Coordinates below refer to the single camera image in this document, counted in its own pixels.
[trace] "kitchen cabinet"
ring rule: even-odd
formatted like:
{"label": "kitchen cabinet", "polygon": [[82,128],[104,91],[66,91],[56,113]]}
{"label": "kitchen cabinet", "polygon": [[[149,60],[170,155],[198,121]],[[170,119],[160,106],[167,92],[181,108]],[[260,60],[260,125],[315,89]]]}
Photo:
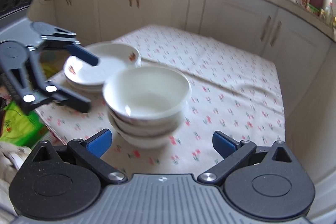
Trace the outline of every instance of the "kitchen cabinet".
{"label": "kitchen cabinet", "polygon": [[332,41],[319,30],[279,9],[263,57],[274,62],[285,117],[298,105],[319,71]]}
{"label": "kitchen cabinet", "polygon": [[185,30],[189,0],[139,0],[141,26],[158,24]]}
{"label": "kitchen cabinet", "polygon": [[263,0],[206,0],[200,34],[261,55],[277,9]]}
{"label": "kitchen cabinet", "polygon": [[98,0],[101,39],[112,40],[148,24],[184,30],[189,0]]}
{"label": "kitchen cabinet", "polygon": [[54,0],[58,26],[88,43],[98,42],[93,0]]}
{"label": "kitchen cabinet", "polygon": [[140,27],[135,0],[98,0],[101,40],[120,37]]}

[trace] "tablecloth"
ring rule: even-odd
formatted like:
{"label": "tablecloth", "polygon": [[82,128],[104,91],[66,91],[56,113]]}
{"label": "tablecloth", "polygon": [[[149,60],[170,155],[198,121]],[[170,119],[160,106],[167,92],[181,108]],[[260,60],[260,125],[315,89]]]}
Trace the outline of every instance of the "tablecloth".
{"label": "tablecloth", "polygon": [[[92,100],[89,113],[66,106],[44,105],[36,112],[63,142],[87,139],[103,128],[113,132],[113,144],[102,159],[132,173],[200,173],[222,160],[212,147],[220,130],[237,141],[248,139],[270,146],[285,139],[285,119],[275,65],[209,37],[150,25],[112,43],[136,47],[143,63],[160,63],[182,71],[192,86],[183,125],[170,143],[156,150],[128,144],[111,127],[101,94],[80,92]],[[64,73],[53,77],[70,88]]]}

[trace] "stack of bowls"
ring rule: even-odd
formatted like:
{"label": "stack of bowls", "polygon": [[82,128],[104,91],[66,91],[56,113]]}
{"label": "stack of bowls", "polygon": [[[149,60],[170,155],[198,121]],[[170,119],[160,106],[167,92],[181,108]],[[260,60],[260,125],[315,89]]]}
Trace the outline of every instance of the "stack of bowls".
{"label": "stack of bowls", "polygon": [[118,43],[97,43],[86,48],[99,58],[93,67],[75,56],[70,56],[63,67],[67,82],[77,90],[101,92],[104,81],[112,73],[141,66],[137,49]]}
{"label": "stack of bowls", "polygon": [[147,66],[111,75],[103,96],[115,130],[130,144],[153,149],[168,143],[183,123],[191,87],[178,71]]}

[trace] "green package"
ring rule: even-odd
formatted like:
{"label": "green package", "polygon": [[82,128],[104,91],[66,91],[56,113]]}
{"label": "green package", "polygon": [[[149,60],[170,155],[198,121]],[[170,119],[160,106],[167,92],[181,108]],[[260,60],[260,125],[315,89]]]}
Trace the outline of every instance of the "green package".
{"label": "green package", "polygon": [[32,147],[48,131],[34,111],[25,115],[14,101],[3,108],[0,121],[0,141],[18,146]]}

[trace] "floral tablecloth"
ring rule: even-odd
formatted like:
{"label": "floral tablecloth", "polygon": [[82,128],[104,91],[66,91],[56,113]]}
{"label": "floral tablecloth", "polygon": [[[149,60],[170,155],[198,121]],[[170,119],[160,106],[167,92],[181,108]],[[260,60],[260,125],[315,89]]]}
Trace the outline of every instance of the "floral tablecloth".
{"label": "floral tablecloth", "polygon": [[[222,160],[212,147],[212,134],[220,130],[237,141],[272,145],[285,139],[284,110],[274,64],[254,54],[169,27],[150,25],[112,43],[136,47],[143,63],[160,63],[181,70],[192,86],[183,125],[170,143],[157,150],[128,144],[111,127],[100,94],[89,113],[66,106],[45,105],[36,111],[63,143],[87,139],[103,128],[114,134],[102,159],[127,175],[132,173],[193,173],[198,176]],[[54,80],[69,88],[63,72]]]}

